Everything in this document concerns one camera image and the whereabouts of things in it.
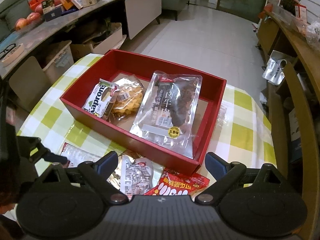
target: eyeglasses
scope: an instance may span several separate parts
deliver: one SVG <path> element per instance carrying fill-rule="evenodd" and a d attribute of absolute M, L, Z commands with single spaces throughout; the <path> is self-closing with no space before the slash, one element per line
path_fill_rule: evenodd
<path fill-rule="evenodd" d="M 15 43 L 10 44 L 8 47 L 6 47 L 3 51 L 0 52 L 0 60 L 2 60 L 7 54 L 12 51 L 17 45 Z"/>

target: screw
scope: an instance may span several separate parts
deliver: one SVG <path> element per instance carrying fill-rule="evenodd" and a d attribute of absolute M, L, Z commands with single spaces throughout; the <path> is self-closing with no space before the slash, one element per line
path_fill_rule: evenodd
<path fill-rule="evenodd" d="M 124 194 L 116 193 L 111 195 L 110 199 L 112 202 L 120 203 L 125 201 L 127 198 L 126 198 L 126 195 Z"/>
<path fill-rule="evenodd" d="M 210 194 L 201 194 L 198 196 L 198 200 L 203 203 L 207 203 L 213 200 L 213 196 L 211 196 Z"/>

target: wall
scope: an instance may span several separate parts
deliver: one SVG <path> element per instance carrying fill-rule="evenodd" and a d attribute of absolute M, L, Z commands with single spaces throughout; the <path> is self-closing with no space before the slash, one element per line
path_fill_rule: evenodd
<path fill-rule="evenodd" d="M 308 22 L 311 23 L 320 17 L 320 0 L 301 0 L 300 3 L 307 7 Z"/>

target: white snack bag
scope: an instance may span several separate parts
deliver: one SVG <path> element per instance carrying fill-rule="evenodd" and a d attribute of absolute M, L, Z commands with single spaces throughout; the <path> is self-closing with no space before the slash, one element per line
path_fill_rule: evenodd
<path fill-rule="evenodd" d="M 132 163 L 128 156 L 123 156 L 120 191 L 129 199 L 133 195 L 143 195 L 152 189 L 152 177 L 153 165 L 149 159 L 135 159 Z"/>

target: beef jerky package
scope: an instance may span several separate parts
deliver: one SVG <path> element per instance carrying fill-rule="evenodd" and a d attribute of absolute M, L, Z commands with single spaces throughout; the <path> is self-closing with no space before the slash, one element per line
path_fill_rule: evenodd
<path fill-rule="evenodd" d="M 191 128 L 202 77 L 155 71 L 130 132 L 192 158 Z"/>

